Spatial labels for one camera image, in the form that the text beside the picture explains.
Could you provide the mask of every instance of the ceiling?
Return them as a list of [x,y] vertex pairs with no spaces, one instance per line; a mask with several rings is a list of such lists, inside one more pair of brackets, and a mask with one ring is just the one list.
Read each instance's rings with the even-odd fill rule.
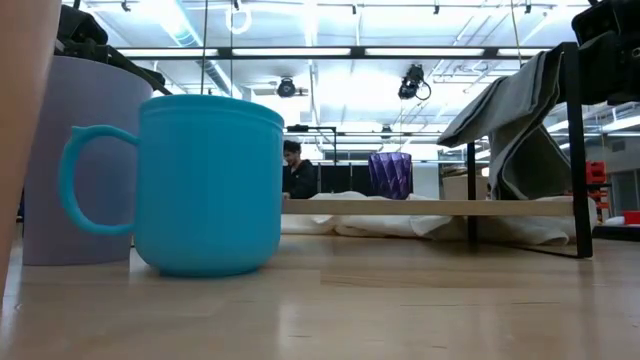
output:
[[[241,10],[250,11],[252,21],[240,34],[232,34],[226,24],[230,1],[209,1],[208,11],[204,1],[196,0],[127,1],[131,11],[125,12],[120,0],[85,0],[83,9],[96,16],[117,48],[176,47],[166,22],[181,16],[203,42],[206,38],[208,47],[515,46],[514,21],[521,46],[553,47],[575,41],[571,20],[588,7],[586,0],[514,0],[513,19],[510,0],[435,2],[439,14],[434,14],[433,0],[244,0]],[[525,13],[527,3],[530,13]],[[241,27],[245,16],[233,15],[233,27]],[[433,95],[424,102],[401,101],[397,96],[400,78],[414,63],[422,64],[429,74]],[[162,72],[174,92],[201,91],[202,69],[194,61],[139,64]],[[314,60],[311,66],[307,60],[224,60],[218,64],[235,86],[253,90],[251,101],[279,111],[287,125],[315,121],[346,131],[379,131],[383,124],[392,125],[394,131],[443,131],[488,84],[519,69],[517,60]],[[306,89],[313,81],[317,117],[311,116],[311,97],[281,99],[269,91],[283,76]],[[209,89],[219,93],[209,77],[204,79],[205,93]]]

